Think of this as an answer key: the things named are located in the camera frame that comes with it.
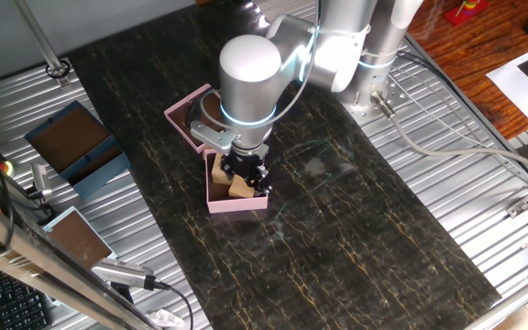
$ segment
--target aluminum profile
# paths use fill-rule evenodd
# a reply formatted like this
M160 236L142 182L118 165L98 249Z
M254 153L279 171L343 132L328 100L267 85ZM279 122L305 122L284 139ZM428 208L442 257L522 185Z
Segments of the aluminum profile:
M189 282L184 278L181 267L129 172L119 174L84 201L24 139L28 131L74 100L83 104L99 119L74 71L71 71L69 78L71 87L61 89L56 81L46 75L44 67L41 67L0 82L0 151L14 164L14 179L27 188L32 183L30 163L46 164L54 193L49 202L54 208L61 212L75 206L109 244L118 259L151 267L157 278L173 284L186 295L193 309L195 329L211 329ZM140 311L150 313L165 308L185 320L185 325L181 328L188 328L189 312L176 293L132 289L131 294ZM50 314L52 329L88 329L99 326L95 320L66 305L53 306Z

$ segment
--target gray cable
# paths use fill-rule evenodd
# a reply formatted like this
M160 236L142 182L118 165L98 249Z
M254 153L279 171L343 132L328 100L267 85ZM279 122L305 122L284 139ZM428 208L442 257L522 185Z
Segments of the gray cable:
M399 131L399 134L401 135L402 139L404 139L411 148L415 149L416 151L425 154L427 156L434 156L434 157L450 157L450 156L461 156L461 155L470 155L470 154L477 154L477 153L488 153L488 154L497 154L502 155L504 157L508 157L514 160L517 160L525 165L528 166L528 159L519 155L516 155L510 151L506 150L500 150L495 148L469 148L469 149L461 149L461 150L449 150L449 151L434 151L429 150L426 148L423 148L416 143L414 143L409 136L407 136L406 133L404 133L404 130L402 130L401 124L396 119L396 116L392 117L390 119L394 127Z
M294 95L294 97L292 98L292 101L279 114L275 115L274 118L272 118L271 120L269 120L269 121L267 121L265 123L254 125L254 126L242 126L242 129L252 129L252 128L259 128L259 127L264 127L266 125L270 125L270 124L276 122L277 120L281 119L284 115L286 115L286 113L288 113L289 110L291 110L291 108L297 103L297 100L299 99L299 96L301 96L301 94L303 93L304 87L307 85L307 82L309 82L309 77L311 76L311 70L313 69L315 54L317 53L317 37L319 35L319 28L317 28L318 25L319 25L319 0L315 0L315 21L314 21L314 25L313 25L313 27L315 28L315 32L313 33L313 45L312 45L312 52L311 52L311 62L309 63L309 68L307 69L307 75L302 80L301 88L299 88L299 91L297 91L297 94ZM203 97L199 101L199 106L201 107L201 111L203 112L203 115L205 115L207 117L207 119L211 120L213 123L219 125L220 127L227 128L227 129L237 128L237 126L230 126L230 125L226 125L224 123L221 123L218 120L215 120L209 114L207 114L207 111L205 110L205 107L203 106L203 99L208 94L212 94L212 93L215 93L215 92L216 92L216 90L211 90L211 91L207 92L205 95L203 95Z

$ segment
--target metal pole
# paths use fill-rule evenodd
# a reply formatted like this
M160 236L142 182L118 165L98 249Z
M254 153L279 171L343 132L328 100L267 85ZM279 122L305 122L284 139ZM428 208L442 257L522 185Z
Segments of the metal pole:
M26 0L10 0L10 3L16 9L19 17L24 21L27 28L29 28L32 37L34 37L34 40L36 41L36 46L42 56L44 56L46 63L49 65L49 71L47 70L47 74L52 78L56 78L60 87L65 88L70 86L71 82L68 77L66 75L62 76L64 73L68 73L67 71L70 70L70 66L66 62L63 63L60 61L56 56L44 34L44 31L42 31L42 28L38 24L34 14L32 14L32 11L29 10Z
M484 330L492 329L511 315L514 311L528 303L528 284L522 287L510 297L492 307L487 313L482 315L473 324L470 324L465 330Z
M8 224L9 219L0 214L1 245L6 240ZM39 227L29 220L26 226L31 233L15 226L10 250L0 255L1 271L112 329L158 329L143 313L111 291L91 271L88 270L93 277L87 278L57 256L49 244L65 254L63 249L54 242L45 241L42 237L46 237L46 234ZM56 285L55 282L61 282L61 285Z

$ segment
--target open box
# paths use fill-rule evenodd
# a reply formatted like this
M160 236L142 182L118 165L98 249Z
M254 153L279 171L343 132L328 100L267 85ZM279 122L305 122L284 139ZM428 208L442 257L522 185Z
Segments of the open box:
M268 196L264 197L252 197L252 198L231 198L229 197L229 185L219 184L213 182L211 169L215 163L216 151L209 148L203 142L194 138L191 135L191 131L186 126L187 115L191 111L195 102L199 102L201 97L211 88L210 84L205 84L196 91L190 93L177 104L171 106L164 112L166 119L177 129L182 137L191 145L191 147L197 153L203 153L203 159L205 161L205 175L207 178L206 183L206 195L207 195L207 207L209 213L223 213L223 212L235 212L235 211L251 211L261 210L268 207ZM205 111L212 116L214 119L223 121L223 115L220 110L220 96L219 93L211 93L204 99L203 105ZM204 115L201 116L201 122L209 126L215 131L222 131L219 125L212 123Z
M268 207L268 196L252 198L231 198L229 186L213 182L211 169L215 163L217 151L208 149L204 152L205 177L207 179L207 208L209 213L262 210Z
M210 88L211 85L209 83L203 85L201 88L190 93L177 104L171 106L164 112L166 119L168 119L168 121L179 131L179 133L181 133L182 137L187 142L189 142L191 147L197 151L197 153L201 153L209 147L191 135L191 131L185 125L185 122L187 120L189 111L193 107L193 104L195 102L199 102L203 94ZM205 97L203 105L205 107L205 111L207 111L210 116L218 121L223 121L221 110L219 110L219 103L219 93L211 93ZM223 130L223 128L215 123L212 123L204 115L201 116L201 122L217 132L221 132Z
M25 138L82 198L130 167L116 139L77 101Z
M42 229L88 270L103 258L117 258L117 254L74 206L59 214ZM56 306L62 305L61 301L49 299Z

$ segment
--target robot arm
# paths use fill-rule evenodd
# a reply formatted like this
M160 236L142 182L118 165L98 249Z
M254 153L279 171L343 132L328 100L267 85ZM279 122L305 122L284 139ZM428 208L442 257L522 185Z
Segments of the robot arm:
M360 80L355 75L369 74L359 70L358 62L374 17L402 27L398 28L402 33L385 36L397 49L422 1L326 0L321 2L318 27L296 17L279 16L266 38L245 35L231 39L219 59L225 132L214 132L194 121L191 133L225 154L221 167L229 176L238 174L257 192L267 194L270 187L264 158L268 146L264 141L279 118L276 103L288 84L298 79L342 95L359 90L350 82L352 78L355 83ZM373 35L383 33L370 31L368 38ZM379 87L374 84L372 90L364 91L368 99Z

